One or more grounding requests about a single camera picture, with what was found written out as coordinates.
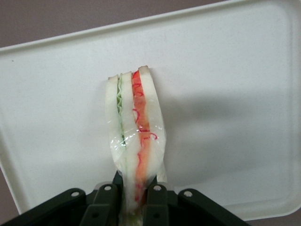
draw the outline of screw head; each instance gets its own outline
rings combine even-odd
[[[79,192],[72,192],[72,193],[71,193],[71,196],[72,196],[72,197],[76,197],[76,196],[78,196],[78,195],[79,195]]]
[[[112,189],[111,186],[106,186],[106,187],[104,187],[104,190],[105,190],[105,191],[109,191],[109,190],[111,190],[111,189]]]
[[[185,192],[184,192],[184,195],[185,195],[186,197],[191,197],[193,194],[192,194],[190,191],[185,191]]]
[[[161,189],[162,189],[162,188],[161,188],[161,186],[159,186],[159,185],[154,186],[154,190],[155,190],[155,191],[161,191]]]

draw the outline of white cutting board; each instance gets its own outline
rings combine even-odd
[[[115,167],[109,76],[152,69],[175,191],[244,220],[301,205],[301,3],[236,0],[0,49],[0,161],[20,213]]]

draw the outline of clear plastic bag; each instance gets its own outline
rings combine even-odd
[[[109,78],[105,99],[110,149],[124,182],[122,222],[139,225],[145,189],[165,173],[166,134],[148,67]]]

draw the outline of gray background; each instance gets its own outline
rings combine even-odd
[[[222,0],[0,0],[0,47],[219,1]],[[17,215],[0,171],[0,224]],[[301,224],[301,210],[249,224],[297,226]]]

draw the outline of purple surface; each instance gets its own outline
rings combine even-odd
[[[223,0],[1,0],[0,47],[219,1]],[[0,172],[0,224],[17,215]],[[301,224],[301,210],[285,217],[249,221],[249,224],[297,226]]]

